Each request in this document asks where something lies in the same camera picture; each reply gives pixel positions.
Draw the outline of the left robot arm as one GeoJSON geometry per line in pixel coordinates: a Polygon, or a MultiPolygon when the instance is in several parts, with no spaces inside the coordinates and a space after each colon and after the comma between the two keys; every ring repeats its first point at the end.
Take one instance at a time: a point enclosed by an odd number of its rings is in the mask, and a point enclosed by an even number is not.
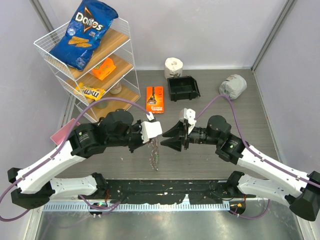
{"type": "Polygon", "coordinates": [[[35,163],[40,168],[16,185],[10,194],[12,203],[31,210],[53,199],[103,198],[108,184],[102,174],[95,172],[82,178],[57,175],[93,155],[102,154],[106,148],[128,147],[133,152],[149,141],[146,133],[147,121],[134,122],[132,114],[123,109],[108,113],[96,123],[80,124],[65,143],[35,163]]]}

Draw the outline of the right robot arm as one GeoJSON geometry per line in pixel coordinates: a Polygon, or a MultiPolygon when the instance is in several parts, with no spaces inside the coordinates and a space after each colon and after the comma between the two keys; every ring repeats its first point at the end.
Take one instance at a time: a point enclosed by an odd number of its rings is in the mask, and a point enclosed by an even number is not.
{"type": "Polygon", "coordinates": [[[264,179],[234,171],[227,180],[226,191],[232,197],[254,195],[288,207],[295,215],[315,221],[320,210],[320,174],[289,167],[258,151],[253,145],[231,133],[231,125],[221,115],[209,118],[207,126],[191,126],[179,120],[160,144],[175,151],[190,144],[214,145],[215,154],[225,162],[249,169],[264,179]]]}

